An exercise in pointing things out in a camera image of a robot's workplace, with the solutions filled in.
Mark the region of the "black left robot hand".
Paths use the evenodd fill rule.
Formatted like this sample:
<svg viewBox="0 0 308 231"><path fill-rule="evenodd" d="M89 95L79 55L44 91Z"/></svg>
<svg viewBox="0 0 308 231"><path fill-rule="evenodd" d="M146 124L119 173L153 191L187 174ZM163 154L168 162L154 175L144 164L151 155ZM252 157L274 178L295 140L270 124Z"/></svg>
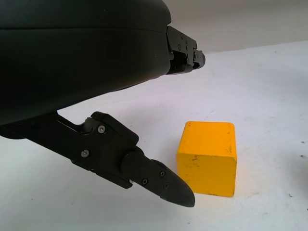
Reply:
<svg viewBox="0 0 308 231"><path fill-rule="evenodd" d="M170 26L161 0L3 0L0 134L28 139L125 189L137 183L193 207L190 187L147 158L139 137L106 113L76 125L60 109L205 65L194 39Z"/></svg>

